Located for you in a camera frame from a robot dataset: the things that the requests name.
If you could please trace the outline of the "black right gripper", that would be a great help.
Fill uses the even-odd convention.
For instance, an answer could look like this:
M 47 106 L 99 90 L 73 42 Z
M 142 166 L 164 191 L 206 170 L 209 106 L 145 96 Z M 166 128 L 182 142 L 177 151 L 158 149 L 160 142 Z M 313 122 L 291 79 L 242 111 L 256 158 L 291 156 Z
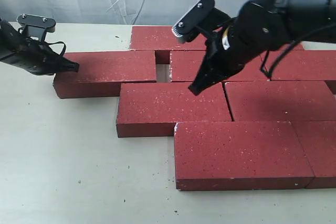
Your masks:
M 205 41 L 201 66 L 188 89 L 199 95 L 207 88 L 240 73 L 265 49 L 249 38 L 235 22 L 226 22 Z

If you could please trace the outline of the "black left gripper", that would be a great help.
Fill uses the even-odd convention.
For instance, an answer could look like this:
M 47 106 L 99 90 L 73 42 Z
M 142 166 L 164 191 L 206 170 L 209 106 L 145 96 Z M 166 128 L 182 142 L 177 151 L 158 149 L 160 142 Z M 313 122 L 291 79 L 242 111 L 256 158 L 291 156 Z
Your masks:
M 80 66 L 54 52 L 45 42 L 4 35 L 1 35 L 1 63 L 24 69 L 34 75 L 78 72 Z

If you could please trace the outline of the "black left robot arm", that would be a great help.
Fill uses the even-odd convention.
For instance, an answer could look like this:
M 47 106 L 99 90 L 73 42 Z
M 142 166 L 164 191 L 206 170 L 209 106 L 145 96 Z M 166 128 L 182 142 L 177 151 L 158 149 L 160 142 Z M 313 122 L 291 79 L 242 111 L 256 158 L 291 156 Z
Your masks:
M 8 21 L 1 20 L 1 63 L 36 76 L 78 72 L 79 64 L 64 57 L 66 44 L 56 43 L 63 45 L 61 53 L 52 50 L 52 43 L 26 36 L 23 29 L 16 30 Z

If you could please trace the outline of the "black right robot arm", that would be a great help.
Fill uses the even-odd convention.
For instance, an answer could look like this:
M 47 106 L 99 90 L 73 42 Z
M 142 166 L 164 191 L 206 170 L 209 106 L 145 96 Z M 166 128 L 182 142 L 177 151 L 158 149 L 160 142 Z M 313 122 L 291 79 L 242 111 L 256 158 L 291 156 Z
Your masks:
M 335 42 L 335 0 L 248 0 L 236 17 L 200 0 L 183 18 L 192 37 L 206 37 L 206 53 L 189 90 L 198 95 L 227 80 L 263 52 L 301 41 Z

